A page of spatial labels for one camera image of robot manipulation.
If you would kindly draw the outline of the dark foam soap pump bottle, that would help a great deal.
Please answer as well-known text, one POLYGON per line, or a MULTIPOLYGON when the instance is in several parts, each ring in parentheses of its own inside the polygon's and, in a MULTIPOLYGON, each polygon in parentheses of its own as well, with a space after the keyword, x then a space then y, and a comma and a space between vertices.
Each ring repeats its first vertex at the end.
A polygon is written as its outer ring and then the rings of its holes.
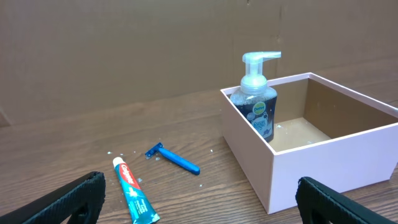
POLYGON ((280 51, 248 52, 243 55, 245 76, 230 100, 253 128, 270 142, 274 138, 274 113, 277 92, 267 84, 263 63, 282 56, 280 51))

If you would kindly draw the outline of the Colgate toothpaste tube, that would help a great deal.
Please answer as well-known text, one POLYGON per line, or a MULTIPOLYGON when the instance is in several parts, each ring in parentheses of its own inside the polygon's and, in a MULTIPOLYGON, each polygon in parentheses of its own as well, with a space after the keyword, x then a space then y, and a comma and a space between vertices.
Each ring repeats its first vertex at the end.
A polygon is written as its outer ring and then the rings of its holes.
POLYGON ((121 157, 113 159, 115 173, 119 179, 131 214, 133 224, 152 224, 160 220, 145 193, 134 178, 129 166, 121 157))

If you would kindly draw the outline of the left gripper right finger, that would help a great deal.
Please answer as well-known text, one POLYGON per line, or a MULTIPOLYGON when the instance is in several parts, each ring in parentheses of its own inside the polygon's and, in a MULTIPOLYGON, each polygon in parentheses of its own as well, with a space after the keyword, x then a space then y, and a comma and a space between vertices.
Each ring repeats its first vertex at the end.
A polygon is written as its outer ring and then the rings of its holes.
POLYGON ((295 199, 303 224, 395 224, 311 177, 299 179, 295 199))

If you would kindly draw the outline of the blue disposable razor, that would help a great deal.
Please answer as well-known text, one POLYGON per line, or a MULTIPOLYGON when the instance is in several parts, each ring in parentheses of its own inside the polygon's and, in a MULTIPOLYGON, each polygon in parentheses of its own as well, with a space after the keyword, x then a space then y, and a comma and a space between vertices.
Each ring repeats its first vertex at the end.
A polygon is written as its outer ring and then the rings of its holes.
POLYGON ((176 165, 184 168, 185 170, 191 172, 194 175, 200 174, 200 168, 197 165, 180 157, 179 155, 173 153, 172 151, 166 149, 161 142, 157 143, 154 147, 149 149, 145 153, 145 157, 146 159, 150 159, 154 157, 157 153, 161 154, 166 159, 172 161, 176 165))

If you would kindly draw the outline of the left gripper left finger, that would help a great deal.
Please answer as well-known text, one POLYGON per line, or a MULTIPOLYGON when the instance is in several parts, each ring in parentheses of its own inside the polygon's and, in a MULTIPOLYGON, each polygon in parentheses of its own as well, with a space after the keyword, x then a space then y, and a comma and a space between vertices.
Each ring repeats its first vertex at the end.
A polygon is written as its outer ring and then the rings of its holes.
POLYGON ((105 201, 106 181, 93 171, 1 216, 1 223, 96 223, 105 201))

